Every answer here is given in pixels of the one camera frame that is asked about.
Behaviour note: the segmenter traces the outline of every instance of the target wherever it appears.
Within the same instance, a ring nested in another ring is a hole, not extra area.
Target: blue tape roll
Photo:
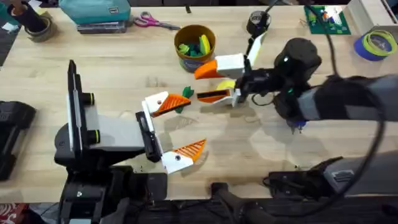
[[[365,38],[366,35],[367,34],[364,34],[361,38],[359,38],[358,40],[355,41],[354,49],[355,49],[356,53],[359,56],[361,56],[362,58],[365,58],[367,60],[374,61],[374,62],[385,59],[387,56],[375,55],[372,52],[369,52],[368,50],[365,49],[365,46],[363,45],[363,41],[364,41],[363,39]],[[378,36],[378,35],[375,35],[373,38],[376,41],[378,41],[379,43],[384,44],[384,46],[386,48],[385,50],[387,52],[392,50],[392,45],[385,38]]]

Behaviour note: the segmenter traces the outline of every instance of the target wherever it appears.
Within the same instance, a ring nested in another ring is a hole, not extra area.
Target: wooden table
[[[155,18],[181,26],[201,24],[216,35],[217,55],[244,52],[249,37],[245,26],[252,11],[266,7],[135,8]],[[0,71],[2,100],[18,100],[37,108],[12,177],[0,184],[0,202],[56,202],[66,179],[65,168],[54,160],[54,137],[67,122],[65,94],[67,67],[74,59],[83,89],[96,95],[99,112],[135,119],[144,97],[168,91],[181,94],[191,85],[196,92],[215,89],[220,80],[194,80],[178,64],[175,31],[160,27],[132,27],[126,34],[81,35],[59,9],[49,9],[59,34],[35,44],[23,31],[18,35]],[[311,35],[300,23],[302,6],[271,10],[272,24],[259,53],[256,67],[269,68],[285,43],[294,37],[313,41],[323,59],[311,84],[321,84],[331,74],[330,52],[323,35]],[[356,28],[346,13],[351,31]],[[338,70],[344,77],[375,77],[396,71],[397,55],[383,62],[357,56],[357,35],[335,35]],[[269,197],[261,185],[270,171],[309,168],[334,156],[361,157],[368,150],[376,124],[365,121],[319,121],[309,123],[302,134],[292,135],[273,106],[248,102],[239,109],[214,110],[192,98],[181,115],[170,112],[154,120],[164,149],[175,149],[207,138],[205,152],[192,167],[169,175],[168,198],[208,198],[212,182],[228,182],[241,197]],[[397,149],[398,126],[389,124],[380,152]],[[138,172],[162,172],[145,155],[122,162]]]

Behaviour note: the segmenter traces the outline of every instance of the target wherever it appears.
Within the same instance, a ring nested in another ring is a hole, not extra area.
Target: circuit board
[[[312,7],[326,23],[329,34],[351,34],[343,10],[340,6]],[[322,25],[316,20],[315,15],[306,7],[304,7],[304,11],[311,34],[324,34],[325,31],[323,30]]]

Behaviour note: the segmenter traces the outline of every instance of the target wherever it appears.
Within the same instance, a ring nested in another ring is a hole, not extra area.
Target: black cable
[[[339,73],[337,72],[335,47],[333,46],[333,42],[331,41],[331,37],[328,32],[328,29],[326,28],[325,22],[318,15],[318,13],[314,10],[314,8],[311,5],[309,5],[307,0],[298,0],[298,1],[302,2],[304,4],[304,6],[313,13],[317,17],[317,21],[321,24],[322,29],[325,32],[326,38],[328,39],[328,44],[329,44],[329,49],[330,49],[330,58],[331,58],[331,67],[332,67],[333,73],[334,73],[333,75],[340,77]]]
[[[256,97],[257,95],[258,95],[258,93],[253,94],[253,95],[251,96],[251,101],[252,101],[256,106],[267,106],[267,105],[270,105],[270,104],[272,104],[272,102],[274,101],[274,97],[275,97],[275,93],[272,92],[272,100],[271,100],[270,102],[264,103],[264,104],[259,104],[259,103],[257,103],[257,102],[254,100],[254,97]]]
[[[334,204],[338,199],[341,197],[344,197],[345,193],[355,184],[357,181],[362,177],[363,173],[365,170],[368,168],[370,165],[374,155],[377,153],[377,149],[379,148],[379,145],[382,141],[382,137],[384,135],[384,131],[386,128],[386,112],[384,110],[383,105],[381,105],[379,98],[371,92],[369,89],[367,89],[365,86],[362,86],[357,83],[349,82],[357,86],[363,87],[364,91],[366,92],[366,95],[368,96],[369,100],[373,103],[375,108],[377,109],[377,116],[378,116],[378,126],[376,129],[376,136],[373,138],[371,147],[369,148],[368,153],[365,156],[365,159],[362,161],[361,165],[356,169],[356,172],[354,176],[348,181],[347,184],[344,185],[344,187],[339,190],[335,195],[330,197],[325,203],[321,204],[317,208],[314,208],[313,210],[301,213],[301,214],[270,214],[275,217],[306,217],[309,215],[313,215],[315,213],[318,213],[330,205]]]
[[[268,14],[268,12],[279,2],[279,0],[275,0],[273,3],[271,3],[268,8],[264,11],[264,14]]]
[[[216,215],[217,217],[219,217],[219,218],[221,218],[221,219],[226,219],[226,218],[228,218],[228,217],[225,217],[225,216],[223,216],[223,215],[220,215],[218,212],[216,212],[216,211],[212,210],[211,208],[207,207],[206,204],[203,205],[203,208],[205,208],[208,212],[210,212],[210,213]]]
[[[322,21],[321,17],[318,15],[318,13],[314,10],[313,7],[311,7],[308,3],[307,0],[299,0],[302,2],[306,8],[308,8],[316,17],[317,21],[322,25],[323,31],[325,32],[326,38],[328,40],[329,48],[330,48],[330,55],[331,55],[331,64],[332,64],[332,69],[333,69],[333,76],[340,78],[340,75],[337,72],[337,66],[336,66],[336,55],[335,55],[335,48],[333,46],[333,42],[331,41],[330,34],[326,28],[325,23]],[[340,82],[349,82],[343,79],[340,79]],[[349,180],[347,184],[344,185],[344,187],[339,190],[335,195],[330,197],[325,203],[319,205],[317,208],[314,208],[313,210],[301,213],[301,214],[270,214],[275,217],[306,217],[308,215],[313,215],[315,213],[318,213],[330,205],[334,204],[338,199],[341,197],[344,197],[345,193],[352,188],[352,186],[357,183],[357,181],[362,177],[364,171],[368,168],[369,164],[371,163],[375,153],[377,152],[377,149],[381,143],[382,137],[384,135],[385,131],[385,120],[386,120],[386,113],[384,111],[384,107],[381,105],[379,98],[372,93],[369,89],[367,89],[365,86],[360,85],[363,87],[363,90],[366,92],[366,95],[368,96],[369,100],[372,101],[373,105],[377,109],[377,115],[378,115],[378,125],[376,129],[376,136],[372,141],[371,147],[369,148],[368,153],[366,154],[365,159],[362,161],[361,165],[357,168],[354,176]]]
[[[223,205],[231,224],[235,224],[234,216],[233,216],[231,210],[228,208],[228,205],[224,202],[224,200],[221,197],[218,197],[218,199],[219,199],[220,203]]]
[[[52,207],[54,207],[54,205],[58,204],[59,202],[55,202],[52,205],[50,205],[48,208],[46,208],[41,214],[40,216],[44,215],[46,212],[48,212]]]

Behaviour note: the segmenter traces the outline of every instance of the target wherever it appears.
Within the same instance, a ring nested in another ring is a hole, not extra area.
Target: pink scissors handle
[[[159,22],[158,20],[153,18],[152,15],[149,12],[147,12],[147,11],[144,11],[144,12],[141,13],[141,19],[144,19],[144,20],[150,21],[150,22],[155,22],[155,23]]]
[[[149,12],[142,12],[140,17],[134,18],[134,23],[139,27],[159,26],[160,24]]]

